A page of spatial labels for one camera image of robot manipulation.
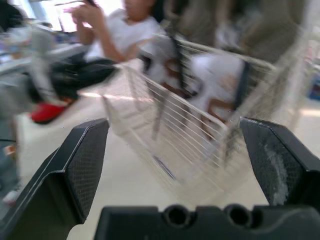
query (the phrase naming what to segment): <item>child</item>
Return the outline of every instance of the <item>child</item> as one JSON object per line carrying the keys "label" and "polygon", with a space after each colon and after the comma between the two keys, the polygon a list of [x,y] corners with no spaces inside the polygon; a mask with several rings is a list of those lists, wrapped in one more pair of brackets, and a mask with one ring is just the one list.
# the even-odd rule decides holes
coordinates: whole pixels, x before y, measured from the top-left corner
{"label": "child", "polygon": [[[116,10],[108,17],[100,8],[88,2],[74,9],[72,18],[76,23],[79,41],[90,45],[84,61],[107,59],[124,62],[135,58],[137,46],[161,31],[161,26],[151,16],[154,4],[155,0],[125,0],[125,9]],[[75,101],[64,99],[68,106]],[[36,123],[46,123],[63,113],[68,106],[42,103],[31,118]]]}

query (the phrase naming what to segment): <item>metal wire basket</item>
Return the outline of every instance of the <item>metal wire basket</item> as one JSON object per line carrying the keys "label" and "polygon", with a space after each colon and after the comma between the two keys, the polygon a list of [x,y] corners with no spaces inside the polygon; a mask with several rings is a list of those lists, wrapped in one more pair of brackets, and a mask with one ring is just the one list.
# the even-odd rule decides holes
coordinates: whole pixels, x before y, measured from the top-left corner
{"label": "metal wire basket", "polygon": [[[223,54],[192,42],[180,43],[187,84],[197,81],[189,69],[192,55]],[[267,84],[267,77],[276,68],[264,61],[238,56],[251,64],[245,93],[250,96],[257,86]],[[126,78],[115,79],[104,94],[113,130],[130,144],[180,203],[189,207],[219,204],[224,193],[237,186],[232,176],[251,169],[248,158],[228,163],[231,153],[239,148],[235,146],[236,125],[223,124],[149,79],[142,73],[141,64],[136,60],[124,65]]]}

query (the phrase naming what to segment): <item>person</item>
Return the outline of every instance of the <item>person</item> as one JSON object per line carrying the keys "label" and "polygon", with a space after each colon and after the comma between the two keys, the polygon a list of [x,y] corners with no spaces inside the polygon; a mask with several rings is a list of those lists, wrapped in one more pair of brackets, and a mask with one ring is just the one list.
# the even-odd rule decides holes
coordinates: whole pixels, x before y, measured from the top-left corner
{"label": "person", "polygon": [[[86,1],[75,8],[71,14],[77,37],[80,43],[90,46],[83,56],[84,62],[112,60],[121,63],[134,59],[138,46],[162,30],[151,16],[155,3],[156,0],[124,0],[125,9],[118,9],[108,17],[99,7]],[[36,123],[47,123],[62,114],[75,100],[65,99],[67,106],[42,103],[31,118]]]}
{"label": "person", "polygon": [[0,32],[20,27],[23,21],[24,17],[17,8],[10,5],[7,0],[0,0]]}

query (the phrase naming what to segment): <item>white floor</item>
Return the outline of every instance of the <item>white floor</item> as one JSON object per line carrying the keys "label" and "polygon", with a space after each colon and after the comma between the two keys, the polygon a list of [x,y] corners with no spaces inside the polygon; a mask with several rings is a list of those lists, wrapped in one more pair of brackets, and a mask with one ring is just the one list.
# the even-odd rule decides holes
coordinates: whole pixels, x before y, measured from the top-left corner
{"label": "white floor", "polygon": [[[316,146],[320,137],[320,102],[306,99],[305,107],[300,113],[301,118],[295,133],[320,157],[320,148]],[[46,126],[32,123],[27,115],[21,116],[19,132],[23,181],[30,179],[42,161],[63,142],[74,126],[87,120],[105,117],[99,97],[83,97],[62,117]],[[89,217],[84,225],[76,226],[70,232],[68,239],[92,239],[103,206],[152,205],[163,209],[177,202],[162,189],[151,172],[112,129],[107,137],[104,159],[101,180]],[[253,204],[264,204],[266,200],[252,175],[243,186],[225,199],[226,204],[231,202],[250,207]]]}

